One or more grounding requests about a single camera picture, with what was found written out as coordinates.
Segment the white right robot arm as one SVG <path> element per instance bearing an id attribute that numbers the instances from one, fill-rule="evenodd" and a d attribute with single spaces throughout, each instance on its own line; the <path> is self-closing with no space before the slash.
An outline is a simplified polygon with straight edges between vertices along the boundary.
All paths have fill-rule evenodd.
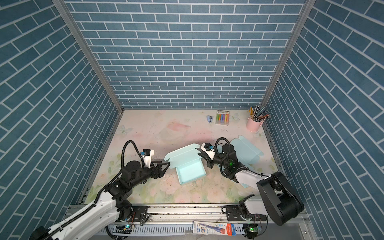
<path id="1" fill-rule="evenodd" d="M 255 195 L 249 195 L 239 201 L 239 211 L 243 218 L 264 215 L 282 226 L 305 210 L 303 201 L 283 173 L 266 175 L 251 170 L 239 162 L 233 145 L 224 144 L 219 152 L 217 146 L 204 143 L 196 150 L 207 162 L 208 168 L 218 165 L 223 177 L 259 191 L 260 200 Z"/>

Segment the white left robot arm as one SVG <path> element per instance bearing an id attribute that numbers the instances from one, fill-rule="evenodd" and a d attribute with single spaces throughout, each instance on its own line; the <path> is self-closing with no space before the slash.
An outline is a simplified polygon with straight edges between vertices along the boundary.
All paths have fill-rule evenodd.
<path id="1" fill-rule="evenodd" d="M 95 200 L 75 214 L 49 228 L 43 226 L 31 233 L 31 240 L 88 240 L 95 233 L 116 221 L 133 220 L 132 204 L 128 197 L 133 188 L 146 180 L 162 178 L 169 162 L 154 161 L 142 167 L 131 161 L 98 192 Z"/>

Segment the white red blue package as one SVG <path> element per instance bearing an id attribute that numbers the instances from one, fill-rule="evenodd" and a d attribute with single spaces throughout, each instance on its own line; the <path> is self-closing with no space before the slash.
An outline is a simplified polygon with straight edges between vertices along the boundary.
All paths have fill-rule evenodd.
<path id="1" fill-rule="evenodd" d="M 245 233 L 242 224 L 231 223 L 211 223 L 211 222 L 193 222 L 193 234 L 201 235 L 219 235 L 219 236 L 236 236 Z"/>

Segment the pink metal pencil bucket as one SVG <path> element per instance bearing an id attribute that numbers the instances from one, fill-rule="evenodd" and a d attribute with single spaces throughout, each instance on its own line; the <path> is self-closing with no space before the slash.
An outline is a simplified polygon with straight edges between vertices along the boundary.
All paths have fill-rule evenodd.
<path id="1" fill-rule="evenodd" d="M 258 122 L 258 121 L 255 121 L 252 117 L 249 117 L 246 124 L 246 128 L 248 131 L 255 133 L 260 129 L 263 123 L 264 121 Z"/>

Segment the light blue flat box stack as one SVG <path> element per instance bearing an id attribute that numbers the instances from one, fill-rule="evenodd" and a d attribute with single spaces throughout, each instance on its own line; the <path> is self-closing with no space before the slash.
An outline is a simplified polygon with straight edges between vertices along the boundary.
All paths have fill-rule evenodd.
<path id="1" fill-rule="evenodd" d="M 264 179 L 264 175 L 257 173 L 252 165 L 258 163 L 260 158 L 264 156 L 264 153 L 243 136 L 238 136 L 238 138 L 233 139 L 231 142 L 224 138 L 221 138 L 221 140 L 224 142 L 219 144 L 234 146 L 239 162 L 246 166 L 246 170 L 240 171 L 235 175 L 236 183 L 241 184 L 244 188 L 251 187 L 257 189 L 257 183 Z"/>

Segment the metal base rail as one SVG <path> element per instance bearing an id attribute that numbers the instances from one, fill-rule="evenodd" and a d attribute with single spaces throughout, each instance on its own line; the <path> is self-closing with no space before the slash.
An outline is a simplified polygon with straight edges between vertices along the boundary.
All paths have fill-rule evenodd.
<path id="1" fill-rule="evenodd" d="M 224 204 L 237 207 L 236 204 Z M 133 204 L 134 210 L 147 207 L 147 213 L 150 215 L 148 224 L 189 224 L 193 221 L 205 222 L 230 222 L 225 214 L 227 210 L 222 204 Z M 80 211 L 85 205 L 70 205 L 65 217 L 71 217 Z M 309 223 L 310 219 L 304 211 L 297 217 L 287 223 Z"/>

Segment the light blue paper box sheet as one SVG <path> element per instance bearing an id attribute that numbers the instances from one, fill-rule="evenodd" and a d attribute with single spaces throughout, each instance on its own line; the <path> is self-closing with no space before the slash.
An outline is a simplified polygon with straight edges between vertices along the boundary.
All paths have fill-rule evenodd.
<path id="1" fill-rule="evenodd" d="M 170 163 L 171 169 L 176 169 L 181 185 L 207 175 L 201 157 L 198 155 L 200 147 L 198 144 L 190 144 L 166 154 L 165 161 Z"/>

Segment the pack of coloured highlighters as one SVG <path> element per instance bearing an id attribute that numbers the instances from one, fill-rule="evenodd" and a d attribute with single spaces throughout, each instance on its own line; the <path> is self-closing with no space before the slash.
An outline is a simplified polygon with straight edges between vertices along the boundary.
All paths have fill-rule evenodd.
<path id="1" fill-rule="evenodd" d="M 230 112 L 217 110 L 216 124 L 228 126 L 230 121 Z"/>

